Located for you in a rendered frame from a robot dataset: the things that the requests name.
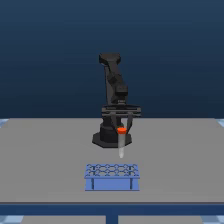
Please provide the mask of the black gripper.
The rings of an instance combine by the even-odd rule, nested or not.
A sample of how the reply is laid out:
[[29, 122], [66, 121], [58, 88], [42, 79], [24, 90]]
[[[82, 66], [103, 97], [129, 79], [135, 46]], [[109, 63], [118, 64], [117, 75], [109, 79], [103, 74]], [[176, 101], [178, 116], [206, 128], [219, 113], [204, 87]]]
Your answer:
[[114, 113], [115, 115], [111, 115], [111, 122], [115, 130], [117, 130], [117, 116], [120, 117], [127, 117], [127, 126], [126, 126], [126, 134], [129, 133], [132, 123], [133, 123], [133, 116], [134, 117], [140, 117], [141, 116], [141, 107], [138, 105], [105, 105], [102, 107], [101, 114], [103, 116], [109, 116], [111, 113]]

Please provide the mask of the clear tube with orange cap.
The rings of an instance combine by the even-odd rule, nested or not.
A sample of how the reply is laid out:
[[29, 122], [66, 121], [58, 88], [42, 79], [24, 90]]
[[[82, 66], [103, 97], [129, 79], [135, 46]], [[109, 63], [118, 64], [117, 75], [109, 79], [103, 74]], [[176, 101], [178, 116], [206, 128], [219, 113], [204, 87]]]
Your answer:
[[119, 149], [119, 157], [124, 157], [124, 147], [126, 143], [126, 128], [125, 127], [119, 127], [117, 129], [118, 132], [118, 149]]

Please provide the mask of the blue tube rack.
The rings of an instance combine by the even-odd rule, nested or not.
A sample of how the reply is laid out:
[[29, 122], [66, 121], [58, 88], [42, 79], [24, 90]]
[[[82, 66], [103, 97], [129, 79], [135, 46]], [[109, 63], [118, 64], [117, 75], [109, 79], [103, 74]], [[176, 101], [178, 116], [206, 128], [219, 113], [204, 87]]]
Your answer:
[[138, 191], [140, 173], [137, 164], [87, 164], [86, 191]]

